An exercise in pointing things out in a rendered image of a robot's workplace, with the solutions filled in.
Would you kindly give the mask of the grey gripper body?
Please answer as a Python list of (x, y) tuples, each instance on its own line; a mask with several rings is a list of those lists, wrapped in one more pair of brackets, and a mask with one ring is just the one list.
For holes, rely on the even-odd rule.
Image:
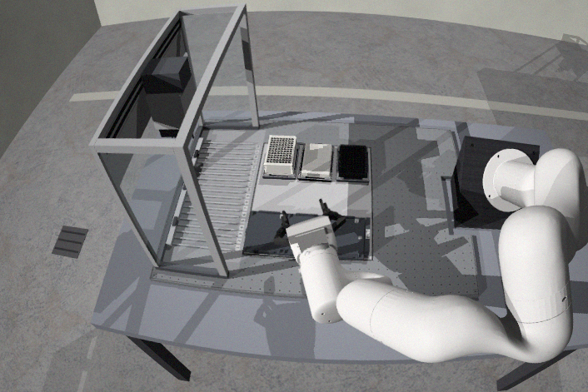
[[(318, 217), (316, 217), (316, 218), (312, 218), (312, 219), (310, 219), (310, 220), (303, 221), (303, 222), (297, 223), (297, 224), (295, 224), (295, 225), (292, 225), (292, 226), (297, 226), (297, 225), (300, 225), (300, 224), (302, 224), (302, 223), (306, 223), (306, 222), (308, 222), (308, 221), (314, 221), (314, 220), (316, 220), (316, 219), (319, 219), (319, 218), (322, 218), (322, 217), (325, 217), (325, 216), (318, 216)], [(289, 227), (292, 227), (292, 226), (289, 226)], [(289, 227), (288, 227), (288, 228), (289, 228)], [(332, 229), (332, 231), (333, 231), (333, 229)], [(334, 231), (333, 231), (333, 233), (327, 234), (327, 235), (326, 235), (326, 238), (327, 238), (327, 240), (328, 240), (328, 244), (329, 244), (329, 246), (330, 246), (330, 247), (333, 247), (333, 248), (335, 248), (335, 249), (336, 249), (336, 253), (337, 253), (337, 244), (336, 244), (336, 237), (335, 237), (335, 235), (334, 235)], [(291, 249), (292, 249), (292, 251), (293, 251), (293, 255), (295, 256), (296, 262), (298, 263), (298, 265), (300, 265), (299, 263), (300, 263), (300, 256), (301, 256), (301, 251), (300, 251), (300, 248), (299, 248), (299, 245), (298, 245), (298, 243), (296, 243), (296, 244), (293, 244), (293, 245), (291, 245), (291, 244), (290, 244), (290, 246), (291, 246)], [(311, 246), (311, 247), (313, 247), (313, 246)], [(309, 248), (311, 248), (311, 247), (308, 247), (307, 249), (309, 249)], [(307, 249), (305, 249), (305, 251), (306, 251)]]

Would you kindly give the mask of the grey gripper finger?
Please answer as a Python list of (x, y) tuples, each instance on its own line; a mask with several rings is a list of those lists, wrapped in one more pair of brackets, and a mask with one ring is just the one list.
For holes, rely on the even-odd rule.
[(286, 212), (282, 211), (282, 214), (283, 214), (283, 216), (281, 216), (281, 219), (282, 219), (281, 227), (277, 231), (277, 234), (275, 235), (273, 241), (274, 241), (275, 245), (290, 246), (289, 240), (287, 238), (282, 238), (282, 237), (287, 234), (286, 228), (288, 228), (291, 225), (289, 224), (289, 220), (287, 218)]
[[(344, 223), (346, 223), (346, 218), (342, 215), (339, 215), (338, 212), (335, 211), (331, 211), (328, 207), (326, 202), (323, 203), (322, 199), (319, 200), (320, 205), (321, 205), (321, 209), (323, 212), (323, 216), (328, 216), (329, 220), (334, 220), (335, 222), (331, 225), (333, 231), (335, 232), (337, 229), (339, 229)], [(325, 209), (326, 208), (326, 209)], [(337, 221), (336, 221), (337, 220)]]

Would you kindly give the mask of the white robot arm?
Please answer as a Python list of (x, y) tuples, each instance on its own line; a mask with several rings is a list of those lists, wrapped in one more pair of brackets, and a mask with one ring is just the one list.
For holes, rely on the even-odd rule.
[(568, 264), (588, 243), (581, 161), (557, 148), (533, 165), (524, 152), (505, 149), (488, 161), (483, 189), (496, 209), (515, 211), (501, 228), (498, 247), (505, 317), (463, 295), (423, 295), (392, 285), (386, 275), (345, 270), (328, 244), (326, 234), (333, 231), (326, 216), (286, 228), (290, 244), (301, 251), (299, 273), (313, 319), (344, 320), (426, 363), (479, 353), (542, 363), (559, 355), (573, 331)]

